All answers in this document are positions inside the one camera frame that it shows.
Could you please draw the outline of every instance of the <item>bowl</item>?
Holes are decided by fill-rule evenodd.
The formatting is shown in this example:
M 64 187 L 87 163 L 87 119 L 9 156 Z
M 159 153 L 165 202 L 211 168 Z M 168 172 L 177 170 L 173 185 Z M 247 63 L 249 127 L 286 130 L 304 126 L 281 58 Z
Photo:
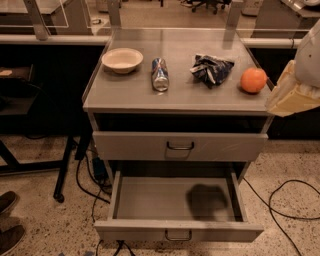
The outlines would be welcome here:
M 132 72 L 143 60 L 141 52 L 130 48 L 117 48 L 102 56 L 102 64 L 117 74 Z

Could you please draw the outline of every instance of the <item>crumpled black bag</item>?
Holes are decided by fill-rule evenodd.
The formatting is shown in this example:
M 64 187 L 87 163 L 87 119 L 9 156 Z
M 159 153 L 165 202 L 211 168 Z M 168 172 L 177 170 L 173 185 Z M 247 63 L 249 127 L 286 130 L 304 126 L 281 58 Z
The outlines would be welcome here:
M 234 62 L 215 56 L 197 54 L 191 73 L 211 89 L 212 86 L 221 85 L 230 74 Z

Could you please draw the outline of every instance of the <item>closed drawer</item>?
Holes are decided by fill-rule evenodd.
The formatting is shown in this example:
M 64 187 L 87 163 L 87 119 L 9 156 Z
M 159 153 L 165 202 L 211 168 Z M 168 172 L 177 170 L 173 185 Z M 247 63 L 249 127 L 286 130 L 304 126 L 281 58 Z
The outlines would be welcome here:
M 94 132 L 105 160 L 254 161 L 266 134 Z
M 125 162 L 95 228 L 105 241 L 251 242 L 263 232 L 247 221 L 231 165 L 203 162 Z

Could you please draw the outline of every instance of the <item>soda can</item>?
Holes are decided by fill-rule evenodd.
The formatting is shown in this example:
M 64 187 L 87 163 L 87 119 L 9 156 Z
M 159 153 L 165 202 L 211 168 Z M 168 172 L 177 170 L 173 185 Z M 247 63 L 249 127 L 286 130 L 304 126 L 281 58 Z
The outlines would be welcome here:
M 156 58 L 152 61 L 152 86 L 159 92 L 168 90 L 169 76 L 166 61 L 162 58 Z

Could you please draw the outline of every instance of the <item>orange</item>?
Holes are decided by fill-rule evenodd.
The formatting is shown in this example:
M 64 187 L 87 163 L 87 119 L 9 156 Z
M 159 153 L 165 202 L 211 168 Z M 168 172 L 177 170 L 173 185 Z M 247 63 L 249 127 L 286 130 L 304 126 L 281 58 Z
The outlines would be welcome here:
M 240 85 L 243 90 L 249 93 L 260 92 L 267 82 L 267 75 L 261 68 L 248 68 L 240 79 Z

